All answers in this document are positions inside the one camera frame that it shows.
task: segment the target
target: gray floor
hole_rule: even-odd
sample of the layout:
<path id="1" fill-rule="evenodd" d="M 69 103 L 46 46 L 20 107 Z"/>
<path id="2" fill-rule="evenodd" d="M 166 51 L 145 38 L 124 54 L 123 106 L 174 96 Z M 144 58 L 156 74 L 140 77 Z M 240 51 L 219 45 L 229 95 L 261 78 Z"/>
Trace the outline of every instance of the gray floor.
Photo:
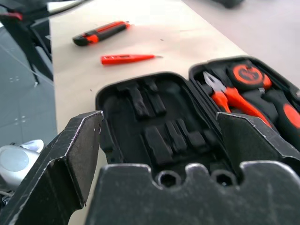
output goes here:
<path id="1" fill-rule="evenodd" d="M 211 0 L 182 0 L 247 54 L 300 87 L 300 0 L 244 0 L 226 9 Z"/>
<path id="2" fill-rule="evenodd" d="M 34 87 L 32 73 L 8 54 L 28 65 L 3 27 L 0 45 L 0 147 L 33 139 L 48 144 L 57 133 L 53 86 L 41 80 Z"/>

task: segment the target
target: tabletop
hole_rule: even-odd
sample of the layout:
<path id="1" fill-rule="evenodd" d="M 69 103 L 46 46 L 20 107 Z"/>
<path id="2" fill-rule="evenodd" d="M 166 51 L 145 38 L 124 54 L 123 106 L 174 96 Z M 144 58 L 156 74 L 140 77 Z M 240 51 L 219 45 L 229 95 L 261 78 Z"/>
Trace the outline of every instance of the tabletop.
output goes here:
<path id="1" fill-rule="evenodd" d="M 49 4 L 50 10 L 55 7 L 57 3 Z M 119 20 L 132 26 L 87 47 L 72 41 L 78 34 Z M 94 0 L 51 18 L 50 24 L 58 132 L 70 118 L 94 111 L 96 94 L 107 85 L 161 71 L 188 79 L 194 64 L 245 55 L 181 0 Z M 100 62 L 102 55 L 149 53 L 163 58 L 115 66 Z M 98 167 L 105 164 L 102 151 L 98 160 Z M 69 224 L 83 224 L 85 215 L 86 209 L 77 211 Z"/>

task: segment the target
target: orange pliers handle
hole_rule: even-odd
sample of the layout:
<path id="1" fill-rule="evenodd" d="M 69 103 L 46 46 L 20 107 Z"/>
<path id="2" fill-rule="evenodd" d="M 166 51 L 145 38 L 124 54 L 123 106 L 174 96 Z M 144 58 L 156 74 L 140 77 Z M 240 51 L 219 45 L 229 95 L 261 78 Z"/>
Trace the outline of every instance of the orange pliers handle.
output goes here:
<path id="1" fill-rule="evenodd" d="M 215 91 L 215 93 L 211 96 L 214 102 L 221 108 L 223 108 L 227 113 L 230 113 L 229 105 L 236 107 L 242 110 L 243 113 L 255 116 L 262 119 L 269 127 L 271 124 L 265 118 L 265 116 L 252 104 L 247 102 L 238 92 L 236 88 L 227 87 L 225 92 Z"/>

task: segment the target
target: screwdriver handle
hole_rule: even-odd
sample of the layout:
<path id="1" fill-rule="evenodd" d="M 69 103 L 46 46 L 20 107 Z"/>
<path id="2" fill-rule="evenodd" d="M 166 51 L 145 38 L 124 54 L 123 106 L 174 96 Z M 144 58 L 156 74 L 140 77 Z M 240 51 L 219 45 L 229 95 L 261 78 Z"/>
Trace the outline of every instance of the screwdriver handle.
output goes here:
<path id="1" fill-rule="evenodd" d="M 223 112 L 231 113 L 229 107 L 228 107 L 228 100 L 225 94 L 222 91 L 215 91 L 212 96 L 212 100 L 216 103 L 217 106 L 221 109 Z"/>
<path id="2" fill-rule="evenodd" d="M 225 95 L 228 99 L 229 105 L 236 107 L 243 111 L 243 113 L 255 116 L 262 119 L 269 127 L 272 127 L 265 116 L 252 104 L 247 102 L 238 92 L 236 88 L 226 88 Z"/>
<path id="3" fill-rule="evenodd" d="M 277 128 L 282 137 L 300 151 L 300 115 L 281 90 L 269 90 L 263 98 L 272 102 L 278 112 Z"/>

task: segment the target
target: floor tile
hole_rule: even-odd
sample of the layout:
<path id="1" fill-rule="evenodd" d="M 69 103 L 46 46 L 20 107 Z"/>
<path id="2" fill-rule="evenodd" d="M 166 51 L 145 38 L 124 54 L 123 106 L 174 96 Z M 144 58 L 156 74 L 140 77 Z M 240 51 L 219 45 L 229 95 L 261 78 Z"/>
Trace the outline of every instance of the floor tile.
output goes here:
<path id="1" fill-rule="evenodd" d="M 0 91 L 12 92 L 23 86 L 34 85 L 33 75 L 27 69 L 29 67 L 28 62 L 14 40 L 6 33 L 1 33 L 0 45 Z"/>
<path id="2" fill-rule="evenodd" d="M 54 90 L 45 88 L 46 85 L 41 83 L 23 89 L 19 100 L 21 116 L 30 117 L 55 108 Z"/>
<path id="3" fill-rule="evenodd" d="M 19 102 L 13 95 L 0 93 L 0 127 L 19 120 Z"/>
<path id="4" fill-rule="evenodd" d="M 12 142 L 22 143 L 21 126 L 18 121 L 0 127 L 0 146 L 9 145 Z"/>
<path id="5" fill-rule="evenodd" d="M 24 142 L 42 139 L 47 145 L 57 134 L 55 111 L 52 109 L 29 118 L 22 118 L 21 128 Z"/>

